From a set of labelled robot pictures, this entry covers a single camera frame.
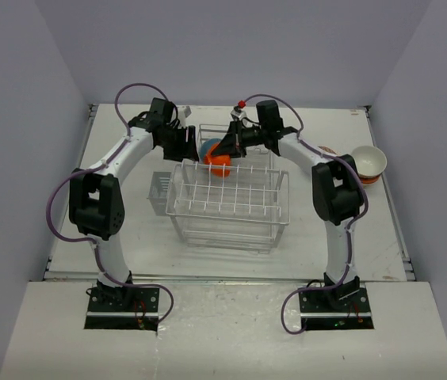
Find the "pink floral ceramic bowl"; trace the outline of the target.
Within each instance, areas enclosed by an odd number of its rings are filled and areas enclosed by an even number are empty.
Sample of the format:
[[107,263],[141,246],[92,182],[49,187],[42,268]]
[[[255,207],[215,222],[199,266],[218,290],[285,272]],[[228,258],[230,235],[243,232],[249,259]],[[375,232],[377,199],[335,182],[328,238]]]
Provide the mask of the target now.
[[321,152],[323,155],[329,155],[330,157],[337,157],[337,156],[338,156],[338,153],[337,153],[336,151],[332,150],[332,149],[329,148],[329,147],[326,147],[326,146],[319,146],[319,149],[320,149],[320,152]]

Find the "small orange plastic bowl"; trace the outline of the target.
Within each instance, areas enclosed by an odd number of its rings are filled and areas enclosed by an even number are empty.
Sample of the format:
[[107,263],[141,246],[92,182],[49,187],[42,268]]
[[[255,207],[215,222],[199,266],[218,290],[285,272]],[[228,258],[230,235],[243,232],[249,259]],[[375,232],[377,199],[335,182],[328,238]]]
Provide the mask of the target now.
[[230,174],[231,157],[228,154],[215,156],[207,153],[204,156],[204,163],[209,167],[210,172],[217,177],[228,177]]

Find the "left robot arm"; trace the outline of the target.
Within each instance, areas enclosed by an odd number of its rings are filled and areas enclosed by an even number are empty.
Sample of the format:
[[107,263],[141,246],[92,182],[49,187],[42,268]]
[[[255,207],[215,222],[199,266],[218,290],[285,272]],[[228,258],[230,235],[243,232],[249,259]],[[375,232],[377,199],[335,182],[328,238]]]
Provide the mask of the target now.
[[97,164],[73,172],[69,219],[91,244],[99,269],[97,288],[107,293],[115,310],[125,311],[135,300],[119,237],[125,220],[121,185],[157,146],[165,160],[199,160],[196,128],[185,124],[190,114],[190,107],[156,97],[146,112],[126,122],[124,137]]

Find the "blue plastic bowl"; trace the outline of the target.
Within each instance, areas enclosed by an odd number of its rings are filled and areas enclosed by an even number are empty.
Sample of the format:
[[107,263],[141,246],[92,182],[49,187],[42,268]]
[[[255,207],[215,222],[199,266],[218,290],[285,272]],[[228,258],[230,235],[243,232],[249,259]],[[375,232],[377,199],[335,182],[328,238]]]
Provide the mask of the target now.
[[212,138],[204,141],[200,148],[199,148],[199,158],[200,160],[204,160],[204,157],[207,155],[207,153],[214,147],[217,146],[221,142],[221,139],[219,138]]

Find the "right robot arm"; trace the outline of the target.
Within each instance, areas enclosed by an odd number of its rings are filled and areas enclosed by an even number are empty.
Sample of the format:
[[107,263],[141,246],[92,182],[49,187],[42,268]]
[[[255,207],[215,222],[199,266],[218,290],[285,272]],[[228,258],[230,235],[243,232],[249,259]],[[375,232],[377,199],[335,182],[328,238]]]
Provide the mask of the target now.
[[338,156],[305,141],[302,130],[287,127],[275,98],[256,104],[258,121],[252,123],[240,101],[231,111],[227,134],[213,150],[217,156],[243,158],[252,146],[263,146],[310,173],[312,204],[324,222],[327,234],[327,267],[321,287],[302,291],[317,293],[333,311],[343,310],[360,288],[354,264],[354,227],[369,202],[350,155]]

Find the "large orange ceramic bowl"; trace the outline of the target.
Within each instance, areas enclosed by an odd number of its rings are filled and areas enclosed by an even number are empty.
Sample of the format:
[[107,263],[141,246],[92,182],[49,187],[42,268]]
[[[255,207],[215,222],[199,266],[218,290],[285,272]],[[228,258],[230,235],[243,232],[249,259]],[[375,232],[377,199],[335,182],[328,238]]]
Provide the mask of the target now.
[[380,179],[380,175],[374,177],[359,177],[363,185],[370,185],[376,183]]

